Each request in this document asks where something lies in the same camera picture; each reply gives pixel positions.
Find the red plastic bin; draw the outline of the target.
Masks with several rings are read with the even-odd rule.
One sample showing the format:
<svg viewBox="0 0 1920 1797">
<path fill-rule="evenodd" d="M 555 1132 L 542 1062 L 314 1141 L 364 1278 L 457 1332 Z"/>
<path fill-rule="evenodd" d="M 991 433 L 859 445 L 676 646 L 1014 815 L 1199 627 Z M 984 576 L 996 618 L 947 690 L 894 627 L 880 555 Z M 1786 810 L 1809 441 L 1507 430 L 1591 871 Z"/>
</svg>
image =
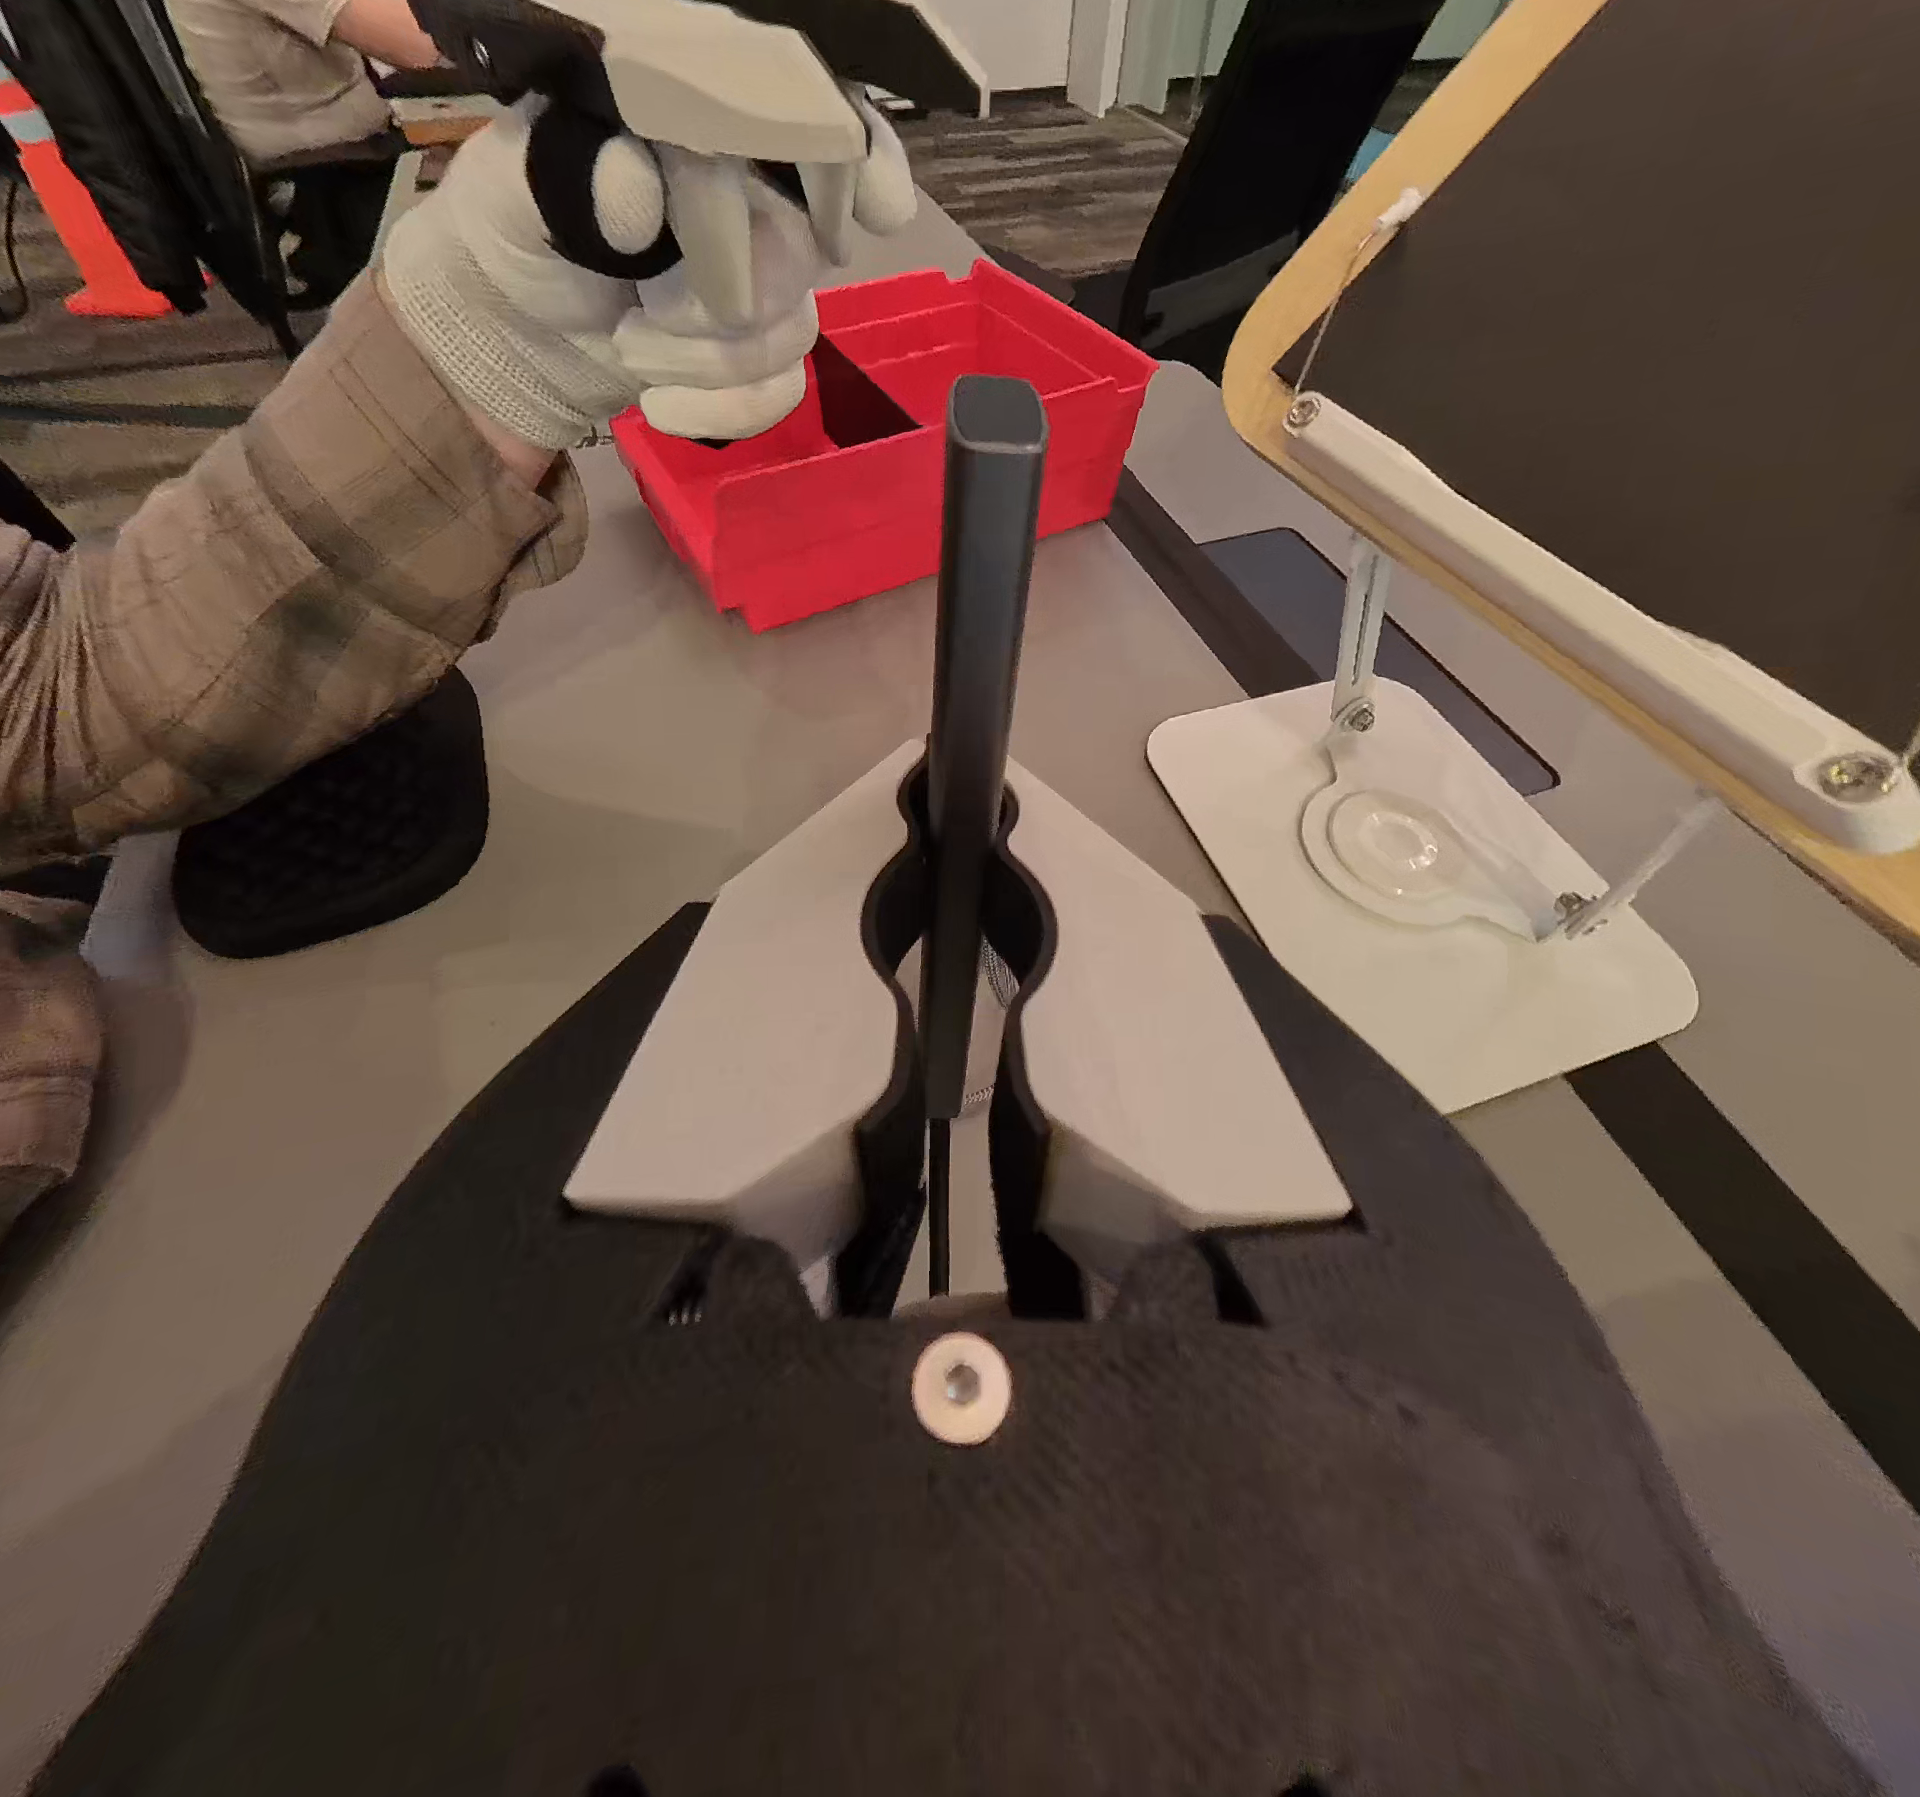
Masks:
<svg viewBox="0 0 1920 1797">
<path fill-rule="evenodd" d="M 963 375 L 1030 382 L 1046 418 L 1040 537 L 1107 516 L 1159 362 L 976 259 L 818 296 L 821 333 L 924 429 L 838 451 L 804 402 L 756 438 L 673 438 L 639 409 L 610 441 L 668 549 L 720 613 L 774 630 L 932 576 L 940 562 L 943 429 Z"/>
</svg>

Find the metal stand bracket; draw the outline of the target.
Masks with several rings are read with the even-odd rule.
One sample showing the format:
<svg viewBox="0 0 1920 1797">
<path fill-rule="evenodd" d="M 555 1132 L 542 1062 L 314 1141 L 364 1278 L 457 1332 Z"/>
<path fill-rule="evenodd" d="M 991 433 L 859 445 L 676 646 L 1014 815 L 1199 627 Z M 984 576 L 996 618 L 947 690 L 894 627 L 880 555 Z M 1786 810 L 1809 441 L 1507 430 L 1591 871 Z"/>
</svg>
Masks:
<svg viewBox="0 0 1920 1797">
<path fill-rule="evenodd" d="M 1716 796 L 1697 794 L 1665 833 L 1597 894 L 1564 891 L 1557 900 L 1555 933 L 1584 939 L 1629 910 L 1644 886 L 1664 871 L 1723 810 Z"/>
<path fill-rule="evenodd" d="M 1389 560 L 1372 540 L 1352 537 L 1330 678 L 1329 725 L 1332 731 L 1366 731 L 1372 726 L 1372 690 L 1389 569 Z"/>
</svg>

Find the black bin divider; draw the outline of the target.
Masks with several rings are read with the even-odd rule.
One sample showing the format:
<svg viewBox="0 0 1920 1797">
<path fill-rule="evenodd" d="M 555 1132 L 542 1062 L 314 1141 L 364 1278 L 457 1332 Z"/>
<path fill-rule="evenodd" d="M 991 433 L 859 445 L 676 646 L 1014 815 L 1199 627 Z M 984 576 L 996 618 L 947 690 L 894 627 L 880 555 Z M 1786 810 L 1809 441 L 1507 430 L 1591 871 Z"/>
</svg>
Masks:
<svg viewBox="0 0 1920 1797">
<path fill-rule="evenodd" d="M 924 429 L 894 397 L 859 370 L 825 333 L 810 350 L 810 382 L 818 397 L 823 438 L 851 451 Z"/>
</svg>

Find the black hanging jacket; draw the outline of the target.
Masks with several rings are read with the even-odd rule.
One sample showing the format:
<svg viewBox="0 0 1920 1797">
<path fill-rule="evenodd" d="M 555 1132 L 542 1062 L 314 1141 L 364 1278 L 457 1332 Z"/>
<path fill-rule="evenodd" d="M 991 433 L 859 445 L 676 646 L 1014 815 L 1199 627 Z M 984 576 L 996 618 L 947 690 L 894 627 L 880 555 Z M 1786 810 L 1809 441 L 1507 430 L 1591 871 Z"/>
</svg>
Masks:
<svg viewBox="0 0 1920 1797">
<path fill-rule="evenodd" d="M 301 351 L 281 250 L 244 159 L 185 68 L 163 0 L 3 0 L 5 68 L 46 117 L 139 288 L 174 312 L 222 288 Z"/>
</svg>

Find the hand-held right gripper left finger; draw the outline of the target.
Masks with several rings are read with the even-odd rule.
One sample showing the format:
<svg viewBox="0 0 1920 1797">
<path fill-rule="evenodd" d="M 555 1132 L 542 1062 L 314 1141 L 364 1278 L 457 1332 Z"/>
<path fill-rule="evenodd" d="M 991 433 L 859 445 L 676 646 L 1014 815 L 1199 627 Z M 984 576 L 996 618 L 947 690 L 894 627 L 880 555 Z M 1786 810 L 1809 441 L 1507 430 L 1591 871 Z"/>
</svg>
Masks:
<svg viewBox="0 0 1920 1797">
<path fill-rule="evenodd" d="M 891 1313 L 924 1219 L 922 758 L 902 742 L 699 912 L 568 1207 L 764 1239 L 836 1313 Z"/>
</svg>

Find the grey usb hub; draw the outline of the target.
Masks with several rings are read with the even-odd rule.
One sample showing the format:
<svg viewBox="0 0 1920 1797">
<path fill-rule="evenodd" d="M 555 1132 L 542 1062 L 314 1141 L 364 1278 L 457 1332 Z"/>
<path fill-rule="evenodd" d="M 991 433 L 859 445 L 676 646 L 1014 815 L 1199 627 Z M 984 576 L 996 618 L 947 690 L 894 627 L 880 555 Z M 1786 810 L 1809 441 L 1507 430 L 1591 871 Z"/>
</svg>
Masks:
<svg viewBox="0 0 1920 1797">
<path fill-rule="evenodd" d="M 1045 409 L 1030 382 L 991 375 L 954 382 L 924 751 L 928 916 L 918 1037 L 924 1103 L 934 1120 L 960 1111 L 971 1054 L 976 959 L 1002 818 L 1045 452 Z"/>
</svg>

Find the person's left hand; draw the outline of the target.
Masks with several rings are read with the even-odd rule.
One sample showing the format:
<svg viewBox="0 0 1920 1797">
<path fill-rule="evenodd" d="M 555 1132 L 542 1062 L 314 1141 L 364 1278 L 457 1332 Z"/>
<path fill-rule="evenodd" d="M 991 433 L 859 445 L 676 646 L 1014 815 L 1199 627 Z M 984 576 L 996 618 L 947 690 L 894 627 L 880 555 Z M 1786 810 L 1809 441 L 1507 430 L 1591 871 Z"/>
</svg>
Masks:
<svg viewBox="0 0 1920 1797">
<path fill-rule="evenodd" d="M 590 202 L 618 253 L 666 253 L 641 279 L 562 250 L 534 198 L 534 147 L 555 123 L 528 97 L 468 137 L 441 184 L 391 229 L 377 288 L 471 423 L 530 483 L 613 413 L 666 435 L 759 435 L 804 399 L 814 293 L 859 234 L 916 211 L 899 137 L 862 97 L 852 164 L 798 170 L 800 198 L 746 159 L 632 132 L 595 144 L 565 190 Z"/>
</svg>

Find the black textured pad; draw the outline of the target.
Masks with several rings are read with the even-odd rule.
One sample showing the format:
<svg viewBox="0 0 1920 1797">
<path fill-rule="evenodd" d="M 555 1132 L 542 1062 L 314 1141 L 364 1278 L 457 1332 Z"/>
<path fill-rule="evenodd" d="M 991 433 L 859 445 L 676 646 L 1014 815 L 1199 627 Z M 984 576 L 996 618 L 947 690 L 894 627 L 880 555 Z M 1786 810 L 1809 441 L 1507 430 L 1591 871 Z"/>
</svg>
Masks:
<svg viewBox="0 0 1920 1797">
<path fill-rule="evenodd" d="M 454 890 L 482 852 L 482 710 L 451 669 L 356 742 L 180 836 L 181 933 L 218 959 L 276 959 L 396 922 Z"/>
</svg>

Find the orange traffic cone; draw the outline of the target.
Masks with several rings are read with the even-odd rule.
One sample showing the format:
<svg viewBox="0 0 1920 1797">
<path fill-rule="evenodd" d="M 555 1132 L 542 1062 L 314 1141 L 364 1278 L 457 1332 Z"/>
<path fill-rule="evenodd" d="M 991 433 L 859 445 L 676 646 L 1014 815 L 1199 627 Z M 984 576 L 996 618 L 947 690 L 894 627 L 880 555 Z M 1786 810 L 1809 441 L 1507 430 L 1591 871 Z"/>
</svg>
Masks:
<svg viewBox="0 0 1920 1797">
<path fill-rule="evenodd" d="M 43 113 L 13 73 L 3 73 L 3 120 L 26 184 L 79 274 L 64 309 L 131 322 L 168 317 L 173 306 L 139 284 L 84 182 L 66 168 Z"/>
</svg>

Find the black office chair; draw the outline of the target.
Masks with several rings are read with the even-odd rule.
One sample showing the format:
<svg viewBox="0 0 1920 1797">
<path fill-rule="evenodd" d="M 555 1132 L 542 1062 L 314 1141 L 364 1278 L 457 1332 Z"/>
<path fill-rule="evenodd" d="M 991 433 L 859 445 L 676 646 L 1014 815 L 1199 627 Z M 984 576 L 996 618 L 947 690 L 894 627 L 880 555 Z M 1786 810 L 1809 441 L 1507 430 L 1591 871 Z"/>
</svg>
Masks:
<svg viewBox="0 0 1920 1797">
<path fill-rule="evenodd" d="M 1219 377 L 1446 0 L 1246 0 L 1115 302 L 1115 335 Z"/>
</svg>

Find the person's left forearm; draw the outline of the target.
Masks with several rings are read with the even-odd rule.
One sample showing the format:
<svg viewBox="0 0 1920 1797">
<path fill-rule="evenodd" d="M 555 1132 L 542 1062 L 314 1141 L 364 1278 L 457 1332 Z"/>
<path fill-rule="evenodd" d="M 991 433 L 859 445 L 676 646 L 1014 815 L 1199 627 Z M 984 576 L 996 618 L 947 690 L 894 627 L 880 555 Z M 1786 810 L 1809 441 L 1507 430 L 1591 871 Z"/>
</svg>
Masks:
<svg viewBox="0 0 1920 1797">
<path fill-rule="evenodd" d="M 359 279 L 250 415 L 112 531 L 3 531 L 5 871 L 194 826 L 413 705 L 581 560 Z"/>
</svg>

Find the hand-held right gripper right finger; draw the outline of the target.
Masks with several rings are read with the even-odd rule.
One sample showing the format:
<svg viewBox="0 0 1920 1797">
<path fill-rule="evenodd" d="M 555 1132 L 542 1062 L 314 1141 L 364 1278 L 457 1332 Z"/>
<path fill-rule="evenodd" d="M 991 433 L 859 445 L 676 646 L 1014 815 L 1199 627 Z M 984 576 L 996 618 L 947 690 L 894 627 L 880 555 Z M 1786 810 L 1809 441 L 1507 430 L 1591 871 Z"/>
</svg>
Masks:
<svg viewBox="0 0 1920 1797">
<path fill-rule="evenodd" d="M 1082 1319 L 1189 1234 L 1319 1229 L 1352 1197 L 1226 944 L 1181 890 L 1012 761 L 986 952 L 1002 980 L 989 1167 L 1005 1294 Z"/>
</svg>

